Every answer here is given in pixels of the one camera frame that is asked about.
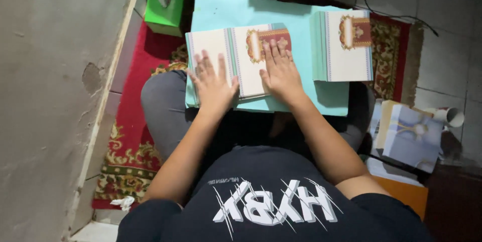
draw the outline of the black wire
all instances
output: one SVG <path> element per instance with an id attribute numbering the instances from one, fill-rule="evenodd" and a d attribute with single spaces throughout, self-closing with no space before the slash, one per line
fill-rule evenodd
<path id="1" fill-rule="evenodd" d="M 375 14 L 378 14 L 378 15 L 382 15 L 382 14 L 379 14 L 378 12 L 375 12 L 374 10 L 372 10 L 372 8 L 368 5 L 368 2 L 366 0 L 365 1 L 365 5 L 366 7 L 368 8 L 369 11 L 371 11 L 372 13 L 375 13 Z M 389 18 L 411 18 L 411 19 L 415 19 L 417 21 L 420 21 L 421 23 L 423 23 L 423 25 L 425 25 L 426 27 L 428 27 L 432 32 L 433 34 L 435 34 L 435 36 L 439 36 L 439 33 L 437 33 L 437 31 L 435 31 L 435 29 L 433 29 L 428 23 L 426 23 L 424 20 L 421 20 L 417 17 L 413 17 L 413 16 L 410 16 L 410 15 L 400 15 L 400 16 L 396 16 L 396 15 L 390 15 L 390 14 L 387 14 L 387 15 L 382 15 L 382 16 L 386 16 L 386 17 L 389 17 Z"/>

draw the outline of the white mug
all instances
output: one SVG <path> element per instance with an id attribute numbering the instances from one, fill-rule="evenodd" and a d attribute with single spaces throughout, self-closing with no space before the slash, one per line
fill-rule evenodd
<path id="1" fill-rule="evenodd" d="M 433 114 L 434 120 L 446 123 L 450 127 L 460 127 L 464 124 L 465 116 L 462 111 L 454 107 L 427 108 L 426 112 Z"/>

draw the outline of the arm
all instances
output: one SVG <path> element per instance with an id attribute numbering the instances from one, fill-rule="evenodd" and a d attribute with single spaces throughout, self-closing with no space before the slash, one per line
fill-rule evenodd
<path id="1" fill-rule="evenodd" d="M 219 56 L 219 75 L 214 72 L 206 51 L 203 58 L 196 56 L 199 78 L 190 73 L 201 101 L 199 112 L 188 132 L 162 165 L 152 180 L 142 202 L 149 199 L 172 200 L 183 203 L 196 177 L 205 149 L 210 144 L 216 129 L 229 109 L 239 88 L 234 78 L 231 87 L 226 82 L 224 57 Z"/>
<path id="2" fill-rule="evenodd" d="M 263 83 L 293 113 L 317 167 L 347 198 L 364 193 L 389 195 L 370 175 L 356 152 L 325 120 L 303 91 L 291 52 L 271 41 L 264 45 L 267 71 Z"/>

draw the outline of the black t-shirt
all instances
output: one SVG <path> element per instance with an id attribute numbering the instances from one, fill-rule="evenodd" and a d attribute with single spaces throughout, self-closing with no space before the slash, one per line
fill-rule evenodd
<path id="1" fill-rule="evenodd" d="M 182 210 L 149 200 L 120 223 L 124 241 L 431 241 L 419 216 L 382 194 L 348 200 L 306 158 L 239 147 L 205 172 Z"/>

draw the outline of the light blue board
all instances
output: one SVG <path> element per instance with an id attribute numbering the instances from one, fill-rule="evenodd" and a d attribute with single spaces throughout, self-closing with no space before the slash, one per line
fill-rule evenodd
<path id="1" fill-rule="evenodd" d="M 195 0 L 191 31 L 284 23 L 292 42 L 294 63 L 303 89 L 323 115 L 346 116 L 348 113 L 348 82 L 313 81 L 311 65 L 310 15 L 315 11 L 344 11 L 336 7 L 308 6 L 276 0 Z M 188 79 L 186 105 L 195 105 L 194 87 Z M 271 96 L 242 100 L 236 109 L 272 112 L 288 108 Z"/>

